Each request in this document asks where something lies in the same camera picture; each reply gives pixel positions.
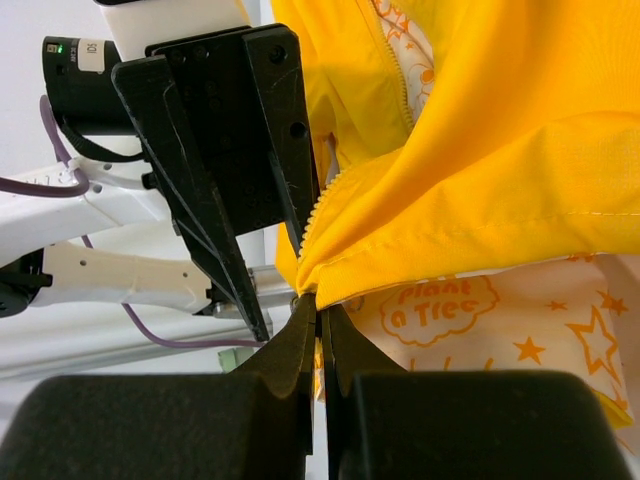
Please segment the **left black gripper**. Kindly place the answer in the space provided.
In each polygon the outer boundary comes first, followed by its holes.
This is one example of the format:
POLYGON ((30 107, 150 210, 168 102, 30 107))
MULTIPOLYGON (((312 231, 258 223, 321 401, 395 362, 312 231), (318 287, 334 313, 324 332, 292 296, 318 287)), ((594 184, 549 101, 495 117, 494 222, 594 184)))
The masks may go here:
POLYGON ((283 24, 236 27, 145 53, 115 66, 114 88, 191 260, 265 342, 234 231, 284 222, 300 256, 318 181, 298 37, 283 24))

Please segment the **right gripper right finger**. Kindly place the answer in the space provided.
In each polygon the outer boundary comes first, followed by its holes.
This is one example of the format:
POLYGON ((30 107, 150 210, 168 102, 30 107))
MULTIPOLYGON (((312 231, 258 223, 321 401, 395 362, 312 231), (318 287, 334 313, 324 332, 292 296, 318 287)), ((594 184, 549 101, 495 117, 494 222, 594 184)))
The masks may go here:
POLYGON ((549 370, 411 372, 320 314, 333 479, 628 479, 602 407, 549 370))

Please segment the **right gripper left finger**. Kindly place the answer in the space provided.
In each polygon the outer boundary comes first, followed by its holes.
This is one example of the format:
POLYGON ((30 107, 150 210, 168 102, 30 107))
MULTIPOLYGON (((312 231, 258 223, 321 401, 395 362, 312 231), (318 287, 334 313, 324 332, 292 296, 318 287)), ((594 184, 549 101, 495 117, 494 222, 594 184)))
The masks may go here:
POLYGON ((301 479, 313 450, 315 299, 226 374, 41 382, 1 444, 5 479, 301 479))

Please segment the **yellow zip-up jacket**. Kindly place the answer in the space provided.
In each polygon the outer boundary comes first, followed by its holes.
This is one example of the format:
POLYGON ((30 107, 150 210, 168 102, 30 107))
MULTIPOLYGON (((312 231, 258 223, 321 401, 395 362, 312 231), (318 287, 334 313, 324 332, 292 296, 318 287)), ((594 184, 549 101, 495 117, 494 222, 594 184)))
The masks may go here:
POLYGON ((410 370, 553 369, 639 422, 639 5, 276 1, 322 195, 276 265, 410 370))

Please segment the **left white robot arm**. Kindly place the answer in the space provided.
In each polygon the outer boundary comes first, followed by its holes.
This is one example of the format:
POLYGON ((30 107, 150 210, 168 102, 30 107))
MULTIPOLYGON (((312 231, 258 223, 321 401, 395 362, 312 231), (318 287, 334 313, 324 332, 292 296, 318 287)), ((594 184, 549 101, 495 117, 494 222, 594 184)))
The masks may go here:
POLYGON ((48 37, 54 162, 1 184, 1 313, 107 303, 241 319, 291 292, 251 236, 299 249, 318 195, 296 34, 281 24, 149 41, 48 37))

